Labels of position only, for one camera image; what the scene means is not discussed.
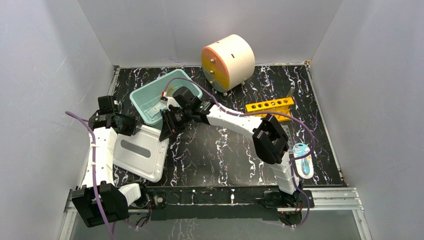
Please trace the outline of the large glass test tube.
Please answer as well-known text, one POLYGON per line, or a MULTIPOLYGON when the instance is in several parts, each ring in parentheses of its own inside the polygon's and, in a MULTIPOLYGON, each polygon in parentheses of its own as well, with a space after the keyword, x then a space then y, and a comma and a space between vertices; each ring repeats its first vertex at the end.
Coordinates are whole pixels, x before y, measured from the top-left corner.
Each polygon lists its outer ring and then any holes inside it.
POLYGON ((286 96, 286 98, 292 99, 293 98, 294 91, 295 91, 295 88, 294 87, 291 87, 290 90, 289 90, 289 92, 288 92, 288 94, 287 94, 287 96, 286 96))

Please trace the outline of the test tube brush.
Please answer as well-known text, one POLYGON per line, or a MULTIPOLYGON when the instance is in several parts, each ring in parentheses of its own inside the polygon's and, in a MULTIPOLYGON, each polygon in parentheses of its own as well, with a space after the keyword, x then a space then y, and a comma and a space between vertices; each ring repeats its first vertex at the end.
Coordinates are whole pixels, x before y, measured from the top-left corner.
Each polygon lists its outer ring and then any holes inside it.
POLYGON ((166 90, 166 95, 167 96, 171 96, 173 94, 173 92, 175 91, 175 87, 174 86, 169 86, 166 90))

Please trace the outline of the white sachet packet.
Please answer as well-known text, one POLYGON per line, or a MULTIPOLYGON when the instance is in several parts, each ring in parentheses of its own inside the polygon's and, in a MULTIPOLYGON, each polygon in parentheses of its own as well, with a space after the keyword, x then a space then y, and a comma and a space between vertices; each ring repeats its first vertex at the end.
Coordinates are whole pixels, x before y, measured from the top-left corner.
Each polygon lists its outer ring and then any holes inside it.
POLYGON ((167 106, 165 103, 159 101, 147 111, 147 114, 153 119, 156 117, 156 115, 160 114, 161 110, 164 110, 166 107, 167 106))

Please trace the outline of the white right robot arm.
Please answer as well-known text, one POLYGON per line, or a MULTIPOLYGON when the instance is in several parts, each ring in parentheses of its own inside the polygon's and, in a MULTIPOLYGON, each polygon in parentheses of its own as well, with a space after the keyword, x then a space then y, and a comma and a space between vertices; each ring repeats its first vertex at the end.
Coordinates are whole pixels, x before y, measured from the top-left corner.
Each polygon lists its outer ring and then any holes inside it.
POLYGON ((271 167, 282 192, 282 202, 295 207, 301 201, 299 179, 290 170, 288 136, 274 115, 265 113, 260 117, 234 111, 222 106, 214 97, 200 100, 187 87, 177 89, 171 96, 163 91, 160 101, 166 105, 160 112, 160 141, 182 133, 190 121, 234 131, 249 138, 256 156, 271 167))

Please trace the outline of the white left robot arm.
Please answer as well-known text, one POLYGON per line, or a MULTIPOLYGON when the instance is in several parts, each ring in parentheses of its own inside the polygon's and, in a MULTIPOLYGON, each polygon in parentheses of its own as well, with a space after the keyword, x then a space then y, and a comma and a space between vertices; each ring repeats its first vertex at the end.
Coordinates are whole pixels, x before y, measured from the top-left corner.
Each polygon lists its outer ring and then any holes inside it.
POLYGON ((89 160, 81 186, 71 193, 71 201, 89 228, 125 220, 129 217, 131 204, 144 208, 150 200, 139 184, 116 187, 113 180, 118 135, 133 136, 138 123, 136 118, 121 114, 114 96, 100 96, 97 100, 98 110, 88 120, 66 112, 88 130, 89 160))

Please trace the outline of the white bin lid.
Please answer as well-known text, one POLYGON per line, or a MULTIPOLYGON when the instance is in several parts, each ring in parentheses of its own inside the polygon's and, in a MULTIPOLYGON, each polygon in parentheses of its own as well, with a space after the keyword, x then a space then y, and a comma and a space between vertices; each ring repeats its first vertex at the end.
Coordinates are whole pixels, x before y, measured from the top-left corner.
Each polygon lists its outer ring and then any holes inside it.
POLYGON ((113 152, 113 164, 157 183, 162 179, 169 140, 160 141, 161 131, 142 125, 135 135, 119 134, 113 152))

